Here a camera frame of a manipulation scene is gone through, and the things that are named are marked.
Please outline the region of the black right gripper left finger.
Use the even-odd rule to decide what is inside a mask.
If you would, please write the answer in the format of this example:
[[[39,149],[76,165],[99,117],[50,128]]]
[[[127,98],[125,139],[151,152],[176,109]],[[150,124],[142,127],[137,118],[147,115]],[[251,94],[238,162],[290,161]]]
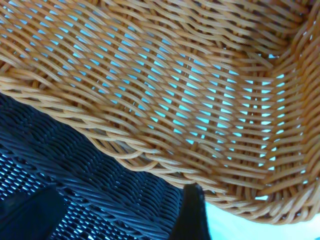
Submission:
[[[0,201],[2,240],[48,240],[67,212],[55,186],[28,194],[17,192]]]

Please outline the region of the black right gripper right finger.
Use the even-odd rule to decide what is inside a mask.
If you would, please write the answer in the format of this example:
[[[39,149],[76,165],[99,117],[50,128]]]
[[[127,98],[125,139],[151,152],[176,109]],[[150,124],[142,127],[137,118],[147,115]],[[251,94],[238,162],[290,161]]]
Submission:
[[[169,236],[170,240],[210,240],[205,195],[198,184],[183,188],[179,216]]]

